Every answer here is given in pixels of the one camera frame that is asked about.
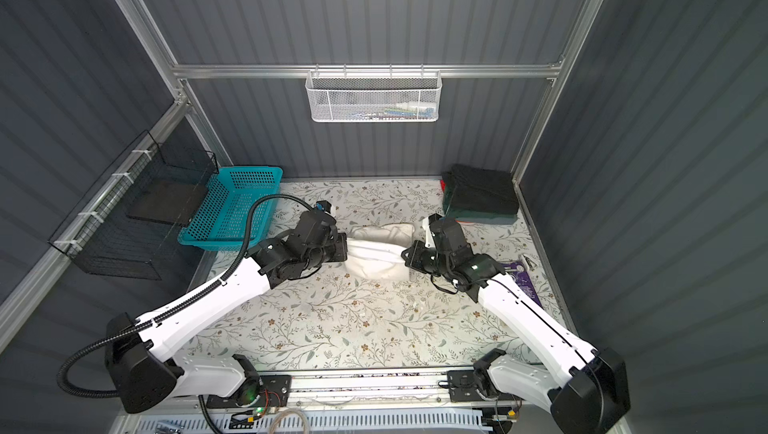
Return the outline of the white t shirt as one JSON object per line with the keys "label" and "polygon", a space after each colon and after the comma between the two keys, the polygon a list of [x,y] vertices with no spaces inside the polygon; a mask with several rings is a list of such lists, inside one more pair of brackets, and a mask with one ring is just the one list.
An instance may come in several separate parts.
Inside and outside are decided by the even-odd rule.
{"label": "white t shirt", "polygon": [[352,228],[347,234],[346,271],[370,281],[408,281],[410,269],[402,252],[412,246],[414,233],[409,223]]}

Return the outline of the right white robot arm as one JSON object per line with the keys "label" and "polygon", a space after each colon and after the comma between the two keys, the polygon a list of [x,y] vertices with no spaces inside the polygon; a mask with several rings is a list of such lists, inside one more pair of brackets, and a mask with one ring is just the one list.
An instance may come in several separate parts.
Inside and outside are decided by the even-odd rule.
{"label": "right white robot arm", "polygon": [[483,399],[504,395],[550,412],[564,433],[607,433],[631,408],[624,359],[573,334],[531,299],[493,257],[473,251],[459,222],[433,214],[426,238],[401,257],[406,267],[448,281],[512,329],[541,362],[535,367],[494,348],[457,389]]}

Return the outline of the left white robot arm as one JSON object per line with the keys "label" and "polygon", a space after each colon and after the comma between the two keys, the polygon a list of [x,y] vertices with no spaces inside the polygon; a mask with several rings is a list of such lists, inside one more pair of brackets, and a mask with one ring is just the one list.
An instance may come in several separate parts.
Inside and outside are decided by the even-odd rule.
{"label": "left white robot arm", "polygon": [[241,406],[257,402],[260,378],[244,356],[195,361],[182,348],[236,307],[286,281],[313,275],[323,264],[347,258],[346,236],[327,201],[303,212],[283,237],[250,247],[233,273],[223,273],[183,297],[132,320],[108,325],[110,335],[143,322],[148,328],[105,349],[105,366],[126,412],[144,412],[168,398],[216,396]]}

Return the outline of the folded dark t shirt stack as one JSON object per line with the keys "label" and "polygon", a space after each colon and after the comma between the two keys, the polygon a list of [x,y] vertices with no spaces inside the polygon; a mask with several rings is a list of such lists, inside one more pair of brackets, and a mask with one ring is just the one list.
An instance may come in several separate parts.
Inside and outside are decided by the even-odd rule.
{"label": "folded dark t shirt stack", "polygon": [[511,225],[519,201],[509,172],[454,164],[441,174],[446,217],[460,222]]}

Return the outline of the teal plastic laundry basket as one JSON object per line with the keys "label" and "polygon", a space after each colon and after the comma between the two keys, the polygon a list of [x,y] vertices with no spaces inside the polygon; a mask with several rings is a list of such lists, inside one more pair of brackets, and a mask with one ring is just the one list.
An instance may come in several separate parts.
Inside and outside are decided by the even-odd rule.
{"label": "teal plastic laundry basket", "polygon": [[208,193],[178,242],[205,251],[239,250],[249,209],[260,198],[280,192],[282,175],[279,167],[220,169],[209,179]]}

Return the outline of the purple printed book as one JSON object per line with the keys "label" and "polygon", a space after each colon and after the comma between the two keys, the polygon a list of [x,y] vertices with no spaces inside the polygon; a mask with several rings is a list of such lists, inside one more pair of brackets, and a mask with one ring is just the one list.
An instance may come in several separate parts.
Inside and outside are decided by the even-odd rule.
{"label": "purple printed book", "polygon": [[501,263],[505,273],[510,275],[517,286],[530,297],[539,307],[542,306],[541,300],[531,280],[529,265],[524,257],[517,260],[505,261]]}

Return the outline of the items in mesh basket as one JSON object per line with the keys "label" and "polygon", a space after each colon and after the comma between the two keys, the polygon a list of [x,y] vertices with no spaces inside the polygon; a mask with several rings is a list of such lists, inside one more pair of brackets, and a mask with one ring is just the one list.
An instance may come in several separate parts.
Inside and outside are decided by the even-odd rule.
{"label": "items in mesh basket", "polygon": [[355,120],[428,121],[438,114],[435,102],[404,102],[350,108],[344,116]]}

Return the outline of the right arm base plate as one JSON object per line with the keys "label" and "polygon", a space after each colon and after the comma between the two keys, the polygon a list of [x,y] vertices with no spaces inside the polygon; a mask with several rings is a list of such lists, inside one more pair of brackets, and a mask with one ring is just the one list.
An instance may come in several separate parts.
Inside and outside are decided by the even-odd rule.
{"label": "right arm base plate", "polygon": [[488,387],[483,389],[472,369],[449,370],[438,386],[448,391],[454,403],[468,402],[522,402],[523,399],[508,393],[500,393]]}

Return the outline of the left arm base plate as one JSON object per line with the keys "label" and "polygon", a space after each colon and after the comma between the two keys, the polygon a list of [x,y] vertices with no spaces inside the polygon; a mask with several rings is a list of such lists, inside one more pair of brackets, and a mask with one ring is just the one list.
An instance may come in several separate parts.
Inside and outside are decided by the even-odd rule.
{"label": "left arm base plate", "polygon": [[211,395],[208,409],[266,409],[286,407],[293,378],[289,375],[261,375],[258,380],[247,378],[229,397]]}

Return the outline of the white mesh wall basket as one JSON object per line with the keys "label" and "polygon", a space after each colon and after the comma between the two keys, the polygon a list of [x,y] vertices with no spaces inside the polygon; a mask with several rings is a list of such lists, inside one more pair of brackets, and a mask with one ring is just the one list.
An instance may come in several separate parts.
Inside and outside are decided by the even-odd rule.
{"label": "white mesh wall basket", "polygon": [[[318,78],[307,76],[307,94],[311,118],[318,123],[430,123],[439,118],[442,77],[417,78]],[[435,102],[438,114],[428,121],[383,121],[347,119],[352,107]]]}

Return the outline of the aluminium frame rail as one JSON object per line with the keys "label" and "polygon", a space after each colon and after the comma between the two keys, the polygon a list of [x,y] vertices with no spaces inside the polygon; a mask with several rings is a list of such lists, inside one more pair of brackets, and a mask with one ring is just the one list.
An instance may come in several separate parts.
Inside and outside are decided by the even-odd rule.
{"label": "aluminium frame rail", "polygon": [[556,79],[561,65],[556,64],[385,64],[385,65],[230,65],[201,64],[176,65],[171,72],[179,79],[303,79],[318,78],[507,78]]}

